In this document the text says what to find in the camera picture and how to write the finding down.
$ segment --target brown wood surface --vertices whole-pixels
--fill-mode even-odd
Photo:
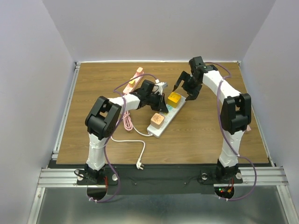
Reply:
[[[246,89],[239,67],[236,63],[223,63],[232,72],[228,82],[240,92]],[[129,80],[138,67],[146,73],[156,75],[160,81],[167,82],[165,98],[183,70],[190,72],[188,63],[83,63],[81,64],[75,86],[71,107],[58,154],[57,164],[84,164],[88,156],[89,138],[84,124],[85,118],[99,96],[117,97],[112,90]],[[180,87],[179,94],[187,96]],[[135,127],[147,133],[150,118],[155,113],[149,106],[131,111]],[[268,162],[267,155],[254,116],[251,131],[244,134],[240,154],[255,163]],[[143,140],[146,142],[142,156],[143,164],[187,164],[216,163],[221,153],[222,135],[216,111],[216,96],[203,86],[199,97],[188,101],[172,120],[159,139],[143,137],[134,130],[127,132],[120,124],[114,133],[116,140]],[[109,141],[107,154],[114,164],[135,164],[142,150],[142,143],[118,143]]]

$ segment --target pink power strip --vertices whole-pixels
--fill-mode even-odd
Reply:
[[[143,75],[144,72],[143,72],[143,68],[139,67],[135,73],[135,75],[133,76],[133,78],[135,78],[136,76],[139,76],[139,75]],[[128,85],[125,87],[125,89],[122,91],[123,94],[128,94],[130,92],[132,92],[136,86],[138,85],[138,83],[140,82],[140,80],[143,78],[143,76],[141,77],[138,77],[136,79],[134,79],[134,83],[128,83]]]

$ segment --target gray wall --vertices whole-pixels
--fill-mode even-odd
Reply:
[[[0,6],[0,223],[26,223],[73,60],[40,0]]]
[[[299,2],[277,0],[241,63],[270,154],[283,165],[299,211]]]
[[[274,0],[43,0],[76,61],[241,60]]]

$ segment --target gray floor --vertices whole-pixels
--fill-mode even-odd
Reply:
[[[236,187],[241,196],[249,187]],[[256,187],[244,200],[225,202],[212,195],[118,196],[89,202],[85,188],[46,189],[39,224],[287,224],[276,186]]]

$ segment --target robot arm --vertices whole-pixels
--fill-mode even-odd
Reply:
[[[195,100],[199,95],[202,84],[209,87],[217,95],[220,82],[223,80],[218,69],[214,65],[205,65],[202,58],[195,57],[189,61],[191,75],[183,71],[174,85],[175,91],[180,82],[188,93],[186,100]],[[241,138],[251,122],[251,97],[249,94],[241,94],[227,81],[223,81],[220,88],[221,126],[224,135],[233,149],[239,154]],[[216,175],[218,179],[228,180],[238,172],[238,157],[223,139],[222,152],[217,162]]]
[[[168,113],[163,89],[167,83],[144,80],[141,87],[123,97],[99,97],[89,112],[85,125],[89,134],[89,154],[84,170],[88,179],[97,182],[103,177],[104,147],[113,134],[119,115],[150,105],[152,110]]]

